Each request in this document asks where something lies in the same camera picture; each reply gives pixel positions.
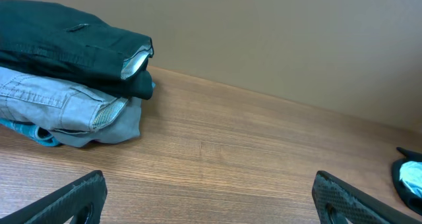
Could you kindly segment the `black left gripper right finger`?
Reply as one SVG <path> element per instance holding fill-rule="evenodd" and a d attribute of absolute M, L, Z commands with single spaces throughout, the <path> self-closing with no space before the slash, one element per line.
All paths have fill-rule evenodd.
<path fill-rule="evenodd" d="M 312 197 L 321 224 L 421 224 L 327 173 L 316 173 Z"/>

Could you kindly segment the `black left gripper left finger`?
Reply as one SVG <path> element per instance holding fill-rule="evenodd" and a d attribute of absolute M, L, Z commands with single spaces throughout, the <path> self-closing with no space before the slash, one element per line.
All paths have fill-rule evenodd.
<path fill-rule="evenodd" d="M 1 218 L 1 224 L 99 224 L 106 197 L 106 180 L 95 170 Z"/>

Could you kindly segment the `light blue t-shirt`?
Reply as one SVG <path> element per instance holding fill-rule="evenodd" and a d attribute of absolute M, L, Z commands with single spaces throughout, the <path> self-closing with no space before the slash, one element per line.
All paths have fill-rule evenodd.
<path fill-rule="evenodd" d="M 399 180 L 413 194 L 422 197 L 422 170 L 421 162 L 408 161 L 400 167 Z"/>

